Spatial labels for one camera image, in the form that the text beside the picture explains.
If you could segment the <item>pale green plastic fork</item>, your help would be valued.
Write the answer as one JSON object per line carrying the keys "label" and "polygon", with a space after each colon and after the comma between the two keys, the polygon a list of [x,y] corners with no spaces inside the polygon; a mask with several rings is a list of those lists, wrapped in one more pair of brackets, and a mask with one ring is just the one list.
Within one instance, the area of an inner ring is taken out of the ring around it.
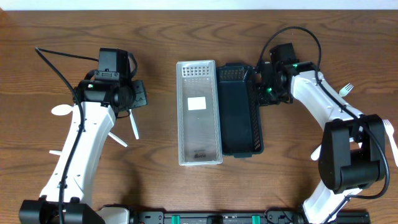
{"label": "pale green plastic fork", "polygon": [[346,84],[343,88],[340,89],[340,91],[338,92],[338,94],[341,97],[345,97],[347,96],[350,91],[354,88],[354,85],[352,85],[351,83]]}

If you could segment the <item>white plastic spoon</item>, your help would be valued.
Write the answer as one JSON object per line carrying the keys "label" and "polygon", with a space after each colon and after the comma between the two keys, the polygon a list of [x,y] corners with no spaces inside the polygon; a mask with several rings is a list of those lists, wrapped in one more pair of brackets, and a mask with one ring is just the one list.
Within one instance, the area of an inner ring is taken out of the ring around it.
{"label": "white plastic spoon", "polygon": [[320,157],[320,150],[321,150],[322,145],[320,144],[310,155],[311,160],[317,161],[318,158]]}

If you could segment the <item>white fork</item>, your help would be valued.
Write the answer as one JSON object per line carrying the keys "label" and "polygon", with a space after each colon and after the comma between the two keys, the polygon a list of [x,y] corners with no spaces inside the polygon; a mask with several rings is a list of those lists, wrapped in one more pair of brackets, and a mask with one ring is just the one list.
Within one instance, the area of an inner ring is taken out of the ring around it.
{"label": "white fork", "polygon": [[394,162],[395,162],[396,166],[398,166],[398,160],[397,160],[398,150],[397,150],[397,144],[394,139],[394,127],[388,119],[384,119],[382,122],[383,122],[383,125],[385,128],[386,134],[389,138],[392,155],[394,157]]}

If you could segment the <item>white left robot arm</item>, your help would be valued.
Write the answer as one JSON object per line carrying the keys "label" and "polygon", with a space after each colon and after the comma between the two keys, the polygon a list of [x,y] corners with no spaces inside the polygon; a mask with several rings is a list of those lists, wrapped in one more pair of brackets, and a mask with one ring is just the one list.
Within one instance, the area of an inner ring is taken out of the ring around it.
{"label": "white left robot arm", "polygon": [[37,200],[24,200],[21,223],[137,223],[137,213],[124,205],[92,209],[93,186],[104,142],[117,115],[147,104],[140,80],[82,80],[77,101],[66,105],[72,122],[55,170]]}

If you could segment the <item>white spoon under left arm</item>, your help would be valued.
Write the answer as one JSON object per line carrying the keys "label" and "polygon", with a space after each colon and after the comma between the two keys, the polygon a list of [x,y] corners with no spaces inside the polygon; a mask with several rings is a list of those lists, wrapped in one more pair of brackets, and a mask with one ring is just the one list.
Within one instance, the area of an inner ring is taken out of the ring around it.
{"label": "white spoon under left arm", "polygon": [[72,111],[73,111],[73,106],[66,104],[57,105],[51,109],[51,113],[55,116],[65,116],[71,113]]}

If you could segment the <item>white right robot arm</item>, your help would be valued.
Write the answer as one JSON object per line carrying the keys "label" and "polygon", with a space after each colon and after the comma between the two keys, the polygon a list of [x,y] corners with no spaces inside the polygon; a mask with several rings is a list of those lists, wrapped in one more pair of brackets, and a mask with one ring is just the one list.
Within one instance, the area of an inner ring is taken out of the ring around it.
{"label": "white right robot arm", "polygon": [[321,181],[302,204],[303,218],[309,223],[327,223],[361,191],[384,181],[372,200],[383,196],[389,185],[385,156],[384,126],[376,115],[365,115],[348,104],[326,82],[312,62],[262,62],[261,103],[300,101],[323,130],[318,170]]}

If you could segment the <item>black plastic basket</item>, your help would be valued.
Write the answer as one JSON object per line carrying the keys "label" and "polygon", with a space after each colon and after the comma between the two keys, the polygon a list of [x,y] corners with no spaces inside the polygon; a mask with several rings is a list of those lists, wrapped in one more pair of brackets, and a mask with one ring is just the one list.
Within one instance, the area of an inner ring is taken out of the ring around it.
{"label": "black plastic basket", "polygon": [[252,157],[264,150],[254,69],[241,63],[216,68],[221,145],[225,156]]}

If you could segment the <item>clear plastic basket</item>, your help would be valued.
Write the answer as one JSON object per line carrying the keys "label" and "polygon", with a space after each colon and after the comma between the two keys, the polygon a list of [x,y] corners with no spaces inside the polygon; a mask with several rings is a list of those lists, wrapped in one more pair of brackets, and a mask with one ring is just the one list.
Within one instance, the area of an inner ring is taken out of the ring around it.
{"label": "clear plastic basket", "polygon": [[182,61],[177,71],[178,162],[181,166],[223,161],[214,60]]}

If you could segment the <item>white utensil tip left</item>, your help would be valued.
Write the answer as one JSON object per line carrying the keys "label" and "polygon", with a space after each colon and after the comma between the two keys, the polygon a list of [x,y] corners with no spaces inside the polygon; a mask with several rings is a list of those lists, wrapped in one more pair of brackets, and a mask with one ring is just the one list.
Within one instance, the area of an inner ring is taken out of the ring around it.
{"label": "white utensil tip left", "polygon": [[50,150],[49,153],[50,153],[50,154],[53,154],[53,155],[60,156],[62,152],[61,152],[61,151]]}

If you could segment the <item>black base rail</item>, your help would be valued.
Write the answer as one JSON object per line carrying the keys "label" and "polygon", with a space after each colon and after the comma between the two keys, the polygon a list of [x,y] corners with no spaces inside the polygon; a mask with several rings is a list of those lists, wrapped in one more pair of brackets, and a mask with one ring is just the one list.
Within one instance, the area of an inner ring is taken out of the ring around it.
{"label": "black base rail", "polygon": [[263,213],[134,213],[137,224],[305,224],[304,216],[293,211],[267,210]]}

